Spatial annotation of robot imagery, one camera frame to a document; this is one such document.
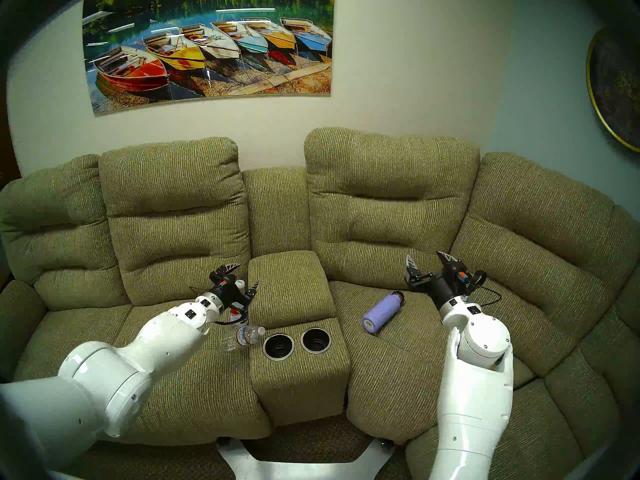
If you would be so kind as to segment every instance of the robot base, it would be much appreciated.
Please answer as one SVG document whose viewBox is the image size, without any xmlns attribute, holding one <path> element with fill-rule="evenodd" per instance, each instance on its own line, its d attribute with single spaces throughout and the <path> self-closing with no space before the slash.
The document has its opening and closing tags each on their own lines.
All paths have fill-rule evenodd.
<svg viewBox="0 0 640 480">
<path fill-rule="evenodd" d="M 217 450 L 235 473 L 236 479 L 253 480 L 374 480 L 395 448 L 383 447 L 374 439 L 351 463 L 275 463 L 258 461 L 238 439 L 222 441 Z"/>
</svg>

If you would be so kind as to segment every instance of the cup holder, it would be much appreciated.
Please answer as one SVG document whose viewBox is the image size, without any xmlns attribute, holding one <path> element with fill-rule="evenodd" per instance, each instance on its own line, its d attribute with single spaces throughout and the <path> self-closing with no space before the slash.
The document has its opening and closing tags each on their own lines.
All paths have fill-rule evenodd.
<svg viewBox="0 0 640 480">
<path fill-rule="evenodd" d="M 262 344 L 262 352 L 271 361 L 282 361 L 293 353 L 296 344 L 289 335 L 277 333 L 268 337 Z"/>
<path fill-rule="evenodd" d="M 321 328 L 310 328 L 300 336 L 300 343 L 307 353 L 320 355 L 331 347 L 331 335 Z"/>
</svg>

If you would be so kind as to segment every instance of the white wall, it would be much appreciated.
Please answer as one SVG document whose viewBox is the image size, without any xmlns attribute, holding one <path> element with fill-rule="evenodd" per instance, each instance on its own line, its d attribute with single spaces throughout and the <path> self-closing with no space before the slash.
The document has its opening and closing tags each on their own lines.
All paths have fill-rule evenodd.
<svg viewBox="0 0 640 480">
<path fill-rule="evenodd" d="M 243 169 L 304 165 L 321 126 L 455 135 L 486 145 L 511 32 L 511 0 L 335 0 L 333 93 L 165 103 L 95 117 L 82 4 L 14 57 L 7 103 L 23 175 L 145 142 L 228 136 Z"/>
<path fill-rule="evenodd" d="M 488 151 L 512 151 L 609 195 L 640 220 L 640 153 L 602 126 L 586 56 L 603 27 L 582 0 L 515 0 L 513 35 Z"/>
</svg>

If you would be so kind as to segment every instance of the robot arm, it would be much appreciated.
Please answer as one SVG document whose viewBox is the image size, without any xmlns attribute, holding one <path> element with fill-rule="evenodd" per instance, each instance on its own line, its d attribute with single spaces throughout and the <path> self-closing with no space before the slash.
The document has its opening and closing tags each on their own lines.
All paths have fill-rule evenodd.
<svg viewBox="0 0 640 480">
<path fill-rule="evenodd" d="M 25 422 L 32 442 L 51 469 L 86 451 L 106 433 L 119 437 L 136 420 L 154 384 L 183 366 L 204 343 L 211 323 L 233 307 L 248 316 L 258 288 L 222 265 L 214 287 L 192 302 L 160 313 L 126 347 L 85 342 L 63 361 L 56 377 L 0 385 L 0 394 Z"/>
<path fill-rule="evenodd" d="M 449 333 L 438 395 L 438 452 L 431 479 L 485 480 L 511 415 L 513 346 L 507 328 L 469 295 L 487 274 L 475 275 L 438 252 L 442 273 L 422 274 L 406 258 L 409 289 L 428 294 Z"/>
</svg>

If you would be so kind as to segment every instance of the wooden dock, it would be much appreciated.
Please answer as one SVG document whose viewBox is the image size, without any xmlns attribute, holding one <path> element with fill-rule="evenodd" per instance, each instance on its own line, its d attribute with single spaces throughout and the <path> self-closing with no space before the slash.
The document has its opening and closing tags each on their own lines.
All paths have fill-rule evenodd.
<svg viewBox="0 0 640 480">
<path fill-rule="evenodd" d="M 272 77 L 270 79 L 264 79 L 264 81 L 249 84 L 248 86 L 244 86 L 240 89 L 230 92 L 228 95 L 237 96 L 240 94 L 258 94 L 261 91 L 277 87 L 281 84 L 284 84 L 285 82 L 325 71 L 330 67 L 331 63 L 321 63 L 321 65 L 307 66 L 299 70 L 293 70 L 291 72 L 285 73 L 284 75 L 276 75 L 275 77 Z"/>
</svg>

